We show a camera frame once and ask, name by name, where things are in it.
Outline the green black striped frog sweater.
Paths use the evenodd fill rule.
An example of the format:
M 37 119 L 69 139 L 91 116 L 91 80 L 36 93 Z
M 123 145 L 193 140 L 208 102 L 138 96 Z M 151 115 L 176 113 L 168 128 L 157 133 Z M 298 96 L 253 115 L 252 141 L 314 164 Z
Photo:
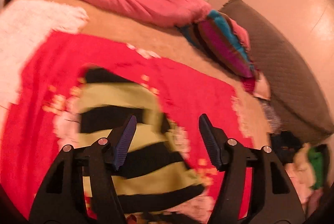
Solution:
M 78 102 L 79 146 L 107 137 L 131 115 L 137 118 L 125 162 L 112 177 L 124 213 L 167 210 L 204 192 L 199 175 L 173 143 L 178 128 L 157 96 L 105 68 L 89 68 L 84 81 Z

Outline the red floral blanket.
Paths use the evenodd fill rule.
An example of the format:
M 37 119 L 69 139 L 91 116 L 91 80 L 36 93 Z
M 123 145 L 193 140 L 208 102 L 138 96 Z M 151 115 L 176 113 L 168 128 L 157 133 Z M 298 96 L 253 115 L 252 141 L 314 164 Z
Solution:
M 131 45 L 53 32 L 21 74 L 1 148 L 1 185 L 28 217 L 64 146 L 107 137 L 129 116 L 137 130 L 112 177 L 126 214 L 174 211 L 206 223 L 224 177 L 209 161 L 198 128 L 211 123 L 243 145 L 235 90 L 184 64 Z

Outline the grey quilted headboard cushion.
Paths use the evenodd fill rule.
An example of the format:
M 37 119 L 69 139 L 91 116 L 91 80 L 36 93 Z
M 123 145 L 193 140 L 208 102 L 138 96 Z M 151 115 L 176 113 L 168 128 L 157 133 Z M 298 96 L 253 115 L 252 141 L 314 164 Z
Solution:
M 333 119 L 315 76 L 289 40 L 242 0 L 228 0 L 220 10 L 245 28 L 251 55 L 271 89 L 271 105 L 283 130 L 305 143 L 333 134 Z

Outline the striped colourful pillow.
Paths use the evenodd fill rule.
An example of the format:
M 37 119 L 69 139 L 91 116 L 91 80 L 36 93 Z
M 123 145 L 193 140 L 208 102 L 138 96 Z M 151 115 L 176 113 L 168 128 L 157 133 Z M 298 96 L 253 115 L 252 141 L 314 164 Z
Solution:
M 180 27 L 179 31 L 193 47 L 223 68 L 242 78 L 257 77 L 248 33 L 226 14 L 211 10 L 204 20 Z

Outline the peach bear blanket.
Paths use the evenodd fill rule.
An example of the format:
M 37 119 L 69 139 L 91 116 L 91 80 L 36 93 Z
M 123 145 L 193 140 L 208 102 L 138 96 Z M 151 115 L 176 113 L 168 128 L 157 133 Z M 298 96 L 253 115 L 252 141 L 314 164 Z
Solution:
M 1 122 L 18 97 L 25 61 L 49 33 L 77 33 L 88 19 L 82 7 L 46 0 L 14 0 L 1 9 Z

